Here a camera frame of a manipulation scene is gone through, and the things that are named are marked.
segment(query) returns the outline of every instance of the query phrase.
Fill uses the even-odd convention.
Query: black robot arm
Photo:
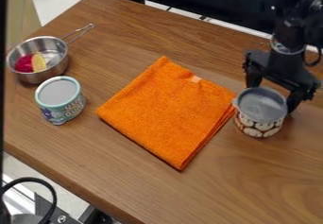
[[[246,86],[257,87],[262,79],[271,80],[289,90],[288,111],[292,112],[302,100],[313,99],[320,87],[305,66],[316,66],[323,47],[323,0],[274,0],[276,28],[270,53],[250,50],[244,68]],[[314,45],[318,58],[306,62],[306,45]]]

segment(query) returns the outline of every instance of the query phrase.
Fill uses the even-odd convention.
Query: yellow object in pot
[[[40,53],[33,55],[31,65],[34,73],[41,72],[47,68],[46,61]]]

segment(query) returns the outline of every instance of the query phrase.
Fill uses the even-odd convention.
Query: orange towel
[[[162,57],[96,113],[181,170],[232,116],[233,97]]]

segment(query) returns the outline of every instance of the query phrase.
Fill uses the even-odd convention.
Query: open can
[[[266,138],[279,132],[288,112],[285,97],[267,87],[245,89],[233,105],[237,109],[235,124],[252,137]]]
[[[42,116],[54,125],[62,125],[77,117],[85,107],[78,81],[70,77],[54,77],[42,83],[35,99]]]

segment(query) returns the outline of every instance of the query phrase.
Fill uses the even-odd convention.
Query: wooden table
[[[96,27],[69,45],[66,72],[82,86],[85,112],[55,127],[40,115],[36,87],[19,85],[7,97],[8,153],[125,223],[323,223],[321,93],[266,140],[230,121],[183,172],[94,113],[162,55],[239,91],[243,51],[264,39],[126,0],[82,0],[32,36],[88,23]]]

